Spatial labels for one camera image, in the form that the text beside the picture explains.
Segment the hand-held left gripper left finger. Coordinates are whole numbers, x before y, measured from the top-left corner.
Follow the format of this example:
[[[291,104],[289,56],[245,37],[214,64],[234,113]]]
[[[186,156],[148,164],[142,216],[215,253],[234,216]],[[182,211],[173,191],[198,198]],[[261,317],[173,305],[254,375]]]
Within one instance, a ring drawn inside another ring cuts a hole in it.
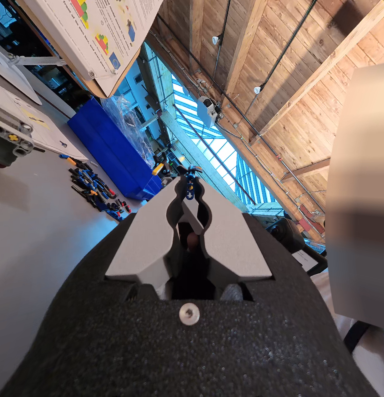
[[[184,178],[176,177],[131,221],[105,277],[136,283],[159,300],[170,300],[184,250],[176,225],[183,215]]]

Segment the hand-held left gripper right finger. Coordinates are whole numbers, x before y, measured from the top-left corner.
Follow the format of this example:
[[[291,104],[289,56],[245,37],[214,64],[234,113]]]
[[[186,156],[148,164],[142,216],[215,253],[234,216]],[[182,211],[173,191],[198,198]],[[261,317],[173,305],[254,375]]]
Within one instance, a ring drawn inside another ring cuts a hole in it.
[[[182,270],[182,295],[202,300],[244,300],[243,283],[273,279],[245,215],[214,190],[200,183],[196,219],[200,235],[188,237]]]

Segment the pile of small lego pieces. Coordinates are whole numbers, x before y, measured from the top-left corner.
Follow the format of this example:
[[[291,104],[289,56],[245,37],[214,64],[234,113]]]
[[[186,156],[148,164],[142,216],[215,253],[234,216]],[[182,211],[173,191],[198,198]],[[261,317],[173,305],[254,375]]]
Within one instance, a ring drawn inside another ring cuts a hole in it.
[[[106,213],[114,220],[120,222],[132,212],[126,201],[120,200],[113,191],[90,167],[87,162],[65,154],[60,158],[67,160],[73,167],[69,168],[71,188],[86,202],[100,213]]]

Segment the grey black lego model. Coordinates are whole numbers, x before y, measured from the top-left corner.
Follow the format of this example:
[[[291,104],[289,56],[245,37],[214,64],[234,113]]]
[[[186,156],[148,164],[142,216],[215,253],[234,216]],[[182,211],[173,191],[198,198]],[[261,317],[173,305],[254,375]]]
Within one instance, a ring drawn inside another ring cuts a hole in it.
[[[33,126],[22,115],[0,106],[0,168],[11,166],[35,148]]]

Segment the red ceiling fixture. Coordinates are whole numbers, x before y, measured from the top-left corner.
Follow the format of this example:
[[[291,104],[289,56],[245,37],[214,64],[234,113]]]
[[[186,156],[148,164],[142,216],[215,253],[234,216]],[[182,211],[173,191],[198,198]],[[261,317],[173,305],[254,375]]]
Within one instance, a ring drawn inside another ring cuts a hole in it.
[[[319,234],[325,233],[325,216],[319,210],[309,211],[304,204],[299,205],[299,210],[304,216],[304,219],[313,227]]]

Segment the blue plastic bin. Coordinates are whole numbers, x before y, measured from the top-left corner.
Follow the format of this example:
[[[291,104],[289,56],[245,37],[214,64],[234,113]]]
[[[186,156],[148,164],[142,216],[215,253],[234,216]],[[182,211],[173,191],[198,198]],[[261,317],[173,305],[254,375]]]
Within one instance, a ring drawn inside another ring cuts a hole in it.
[[[151,167],[94,97],[68,125],[125,197],[143,201],[160,192],[159,176],[152,175]]]

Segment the skylight window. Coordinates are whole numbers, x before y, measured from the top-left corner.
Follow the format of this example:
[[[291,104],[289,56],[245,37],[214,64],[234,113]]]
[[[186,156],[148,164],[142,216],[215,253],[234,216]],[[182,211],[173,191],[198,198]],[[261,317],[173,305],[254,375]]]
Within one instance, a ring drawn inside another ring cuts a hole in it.
[[[171,75],[175,116],[179,126],[226,183],[248,212],[271,219],[284,217],[284,209],[245,163],[216,126],[207,128],[197,115],[197,103],[178,79]]]

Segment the clear plastic bag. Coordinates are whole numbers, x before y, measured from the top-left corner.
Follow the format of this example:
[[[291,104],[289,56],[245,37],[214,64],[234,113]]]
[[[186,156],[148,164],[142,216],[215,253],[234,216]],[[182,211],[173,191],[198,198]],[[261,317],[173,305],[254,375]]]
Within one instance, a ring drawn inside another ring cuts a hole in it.
[[[153,169],[155,165],[154,152],[146,133],[141,131],[142,124],[135,110],[131,108],[131,103],[124,95],[102,98],[100,103],[106,114],[117,125],[145,163]]]

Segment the dark ceiling pipe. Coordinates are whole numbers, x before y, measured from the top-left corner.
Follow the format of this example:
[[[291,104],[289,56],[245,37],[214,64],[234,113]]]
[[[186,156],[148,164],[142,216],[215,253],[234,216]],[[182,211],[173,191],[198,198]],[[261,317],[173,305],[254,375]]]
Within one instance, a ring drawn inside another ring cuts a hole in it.
[[[230,99],[230,97],[225,93],[225,91],[220,87],[220,85],[215,81],[214,77],[209,74],[209,72],[203,67],[201,62],[193,55],[193,53],[189,50],[188,47],[186,47],[182,41],[179,39],[179,37],[175,34],[175,32],[170,28],[170,26],[165,22],[165,20],[160,16],[160,14],[157,14],[157,17],[160,19],[161,22],[166,26],[166,28],[171,32],[171,34],[175,37],[175,39],[181,44],[181,46],[184,48],[184,50],[187,51],[187,53],[192,57],[192,59],[199,65],[199,68],[211,79],[213,84],[218,88],[220,93],[229,101],[231,106],[233,106],[236,111],[242,116],[242,118],[247,122],[247,124],[250,126],[250,128],[257,133],[257,137],[261,139],[262,142],[269,148],[269,150],[278,158],[279,162],[289,171],[291,176],[299,183],[299,185],[304,189],[304,191],[311,197],[311,199],[317,204],[318,208],[325,214],[324,209],[320,206],[318,201],[313,197],[313,195],[305,188],[303,183],[300,181],[300,179],[294,174],[294,172],[288,167],[288,165],[280,159],[278,153],[270,146],[270,144],[263,138],[263,136],[258,132],[258,130],[254,127],[254,125],[249,121],[249,119],[243,114],[243,112],[239,109],[238,106]]]

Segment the instruction paper with yellow patch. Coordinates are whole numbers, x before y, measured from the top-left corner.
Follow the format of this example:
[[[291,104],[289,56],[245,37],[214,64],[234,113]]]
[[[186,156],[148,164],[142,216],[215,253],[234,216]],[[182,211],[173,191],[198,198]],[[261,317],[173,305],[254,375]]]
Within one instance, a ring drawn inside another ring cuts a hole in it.
[[[63,135],[49,116],[1,86],[0,108],[8,112],[11,118],[31,126],[31,139],[34,144],[83,162],[88,161],[88,158]]]

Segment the white ceiling device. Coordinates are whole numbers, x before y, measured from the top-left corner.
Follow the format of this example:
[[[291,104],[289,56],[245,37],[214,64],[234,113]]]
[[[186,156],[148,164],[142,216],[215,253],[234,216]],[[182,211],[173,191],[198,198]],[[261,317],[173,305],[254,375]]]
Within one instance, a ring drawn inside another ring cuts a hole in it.
[[[215,101],[206,96],[200,96],[197,100],[197,116],[208,129],[212,128],[223,117],[220,101]]]

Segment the person's white shirt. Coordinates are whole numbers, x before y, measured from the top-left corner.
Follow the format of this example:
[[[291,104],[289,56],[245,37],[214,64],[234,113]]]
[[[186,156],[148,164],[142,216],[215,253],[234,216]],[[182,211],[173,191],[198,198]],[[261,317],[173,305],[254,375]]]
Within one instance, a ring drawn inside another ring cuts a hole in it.
[[[341,338],[344,339],[356,320],[335,313],[327,270],[311,276],[311,280],[326,303]],[[370,326],[359,340],[352,355],[378,395],[384,397],[384,329]]]

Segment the black lighting track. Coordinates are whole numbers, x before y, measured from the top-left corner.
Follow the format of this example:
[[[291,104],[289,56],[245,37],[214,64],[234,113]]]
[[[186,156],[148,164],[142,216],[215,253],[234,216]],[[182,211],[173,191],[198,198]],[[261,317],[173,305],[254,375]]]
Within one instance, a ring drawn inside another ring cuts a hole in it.
[[[267,85],[267,83],[269,82],[270,78],[272,77],[274,71],[276,70],[276,68],[279,66],[281,60],[283,59],[285,53],[287,52],[287,50],[289,49],[290,45],[292,44],[292,42],[294,41],[294,39],[296,38],[298,32],[300,31],[301,27],[303,26],[304,22],[306,21],[307,17],[309,16],[310,12],[312,11],[312,9],[314,8],[315,4],[316,4],[317,0],[313,0],[311,1],[311,3],[309,4],[308,8],[306,9],[306,11],[303,14],[303,17],[300,19],[300,21],[298,22],[297,26],[295,27],[292,35],[290,36],[290,38],[288,39],[285,47],[282,49],[281,53],[279,54],[279,56],[277,57],[275,63],[273,64],[271,70],[269,71],[267,77],[265,78],[264,82],[260,85],[260,92],[265,88],[265,86]]]
[[[227,25],[227,20],[228,20],[228,14],[229,14],[229,10],[230,10],[230,3],[231,3],[231,1],[228,0],[227,6],[226,6],[226,12],[225,12],[225,17],[224,17],[224,22],[223,22],[223,28],[222,28],[221,33],[219,34],[219,35],[221,35],[221,38],[220,38],[219,43],[217,44],[217,45],[218,45],[218,51],[217,51],[216,62],[215,62],[215,66],[214,66],[213,78],[215,78],[216,71],[217,71],[217,67],[218,67],[220,51],[221,51],[221,47],[222,47],[222,44],[223,44],[224,33],[225,33],[225,29],[226,29],[226,25]]]

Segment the wooden board with instruction poster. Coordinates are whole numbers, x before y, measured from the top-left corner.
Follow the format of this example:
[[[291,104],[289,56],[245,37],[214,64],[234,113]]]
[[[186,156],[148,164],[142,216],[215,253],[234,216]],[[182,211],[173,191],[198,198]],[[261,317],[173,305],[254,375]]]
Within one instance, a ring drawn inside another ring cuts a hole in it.
[[[162,0],[25,0],[20,7],[100,98],[114,95],[159,12]]]

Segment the plain white paper sheet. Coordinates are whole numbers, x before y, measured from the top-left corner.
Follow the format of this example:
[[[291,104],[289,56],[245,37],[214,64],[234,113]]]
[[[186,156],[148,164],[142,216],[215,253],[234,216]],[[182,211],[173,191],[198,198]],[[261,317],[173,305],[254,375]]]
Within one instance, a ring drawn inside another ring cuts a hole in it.
[[[24,74],[0,51],[0,76],[38,105],[42,105]]]

